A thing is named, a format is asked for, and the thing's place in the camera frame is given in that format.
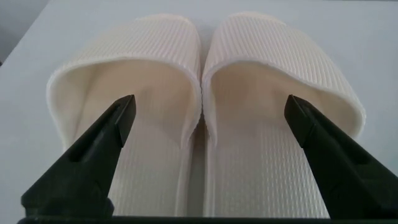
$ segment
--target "white table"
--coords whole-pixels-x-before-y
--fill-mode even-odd
[[[20,196],[62,153],[45,87],[64,60],[112,26],[168,12],[197,25],[204,62],[217,24],[239,11],[276,16],[324,49],[367,111],[359,143],[398,174],[398,2],[52,1],[0,68],[0,222],[23,216]]]

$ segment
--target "white surface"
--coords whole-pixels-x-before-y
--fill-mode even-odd
[[[202,94],[210,133],[206,216],[328,217],[284,118],[286,100],[290,94],[306,99],[352,137],[365,112],[314,41],[275,17],[233,14],[213,35]]]
[[[308,34],[341,68],[367,112],[359,139],[398,174],[398,3],[359,1],[53,1],[0,68],[0,217],[23,216],[22,193],[62,153],[47,105],[51,73],[112,26],[160,12],[197,25],[202,62],[215,27],[229,14],[259,11]]]
[[[108,194],[114,215],[185,215],[201,113],[199,50],[188,19],[157,14],[104,32],[51,76],[47,103],[64,150],[115,100],[135,96]]]
[[[0,0],[0,61],[4,61],[49,0]]]

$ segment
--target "white slipper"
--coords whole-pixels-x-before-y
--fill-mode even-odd
[[[109,193],[114,215],[184,215],[201,113],[200,42],[187,19],[155,15],[101,36],[57,70],[47,102],[67,149],[120,97],[137,114]]]
[[[328,217],[285,102],[289,94],[306,99],[353,137],[365,113],[309,37],[271,16],[232,15],[213,36],[202,92],[206,216]]]

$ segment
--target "ribbed texture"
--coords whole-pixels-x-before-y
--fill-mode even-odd
[[[219,133],[213,154],[216,180],[212,215],[328,217],[305,154],[294,136],[266,122],[244,121],[252,128],[243,129],[226,119],[218,122],[223,132]]]
[[[248,62],[276,69],[261,70],[265,66]],[[284,85],[291,78],[279,72],[283,81],[278,81],[278,71],[302,83]],[[283,118],[290,91],[304,88],[319,100],[313,87],[346,100],[359,121],[353,129],[361,129],[363,107],[341,72],[309,37],[256,13],[235,14],[222,22],[202,76],[211,142],[206,216],[328,217],[302,149],[285,122],[267,117],[272,110],[280,113],[275,117]]]
[[[275,66],[294,78],[358,101],[346,78],[314,41],[272,17],[250,13],[225,20],[211,41],[203,80],[211,78],[217,65],[243,58]]]
[[[112,102],[136,97],[109,192],[114,215],[184,215],[190,137],[201,113],[199,51],[191,22],[149,16],[99,37],[51,77],[47,99],[65,149]]]
[[[148,58],[181,66],[199,78],[199,51],[198,33],[186,18],[167,14],[148,16],[110,30],[55,74],[87,63],[126,57]]]

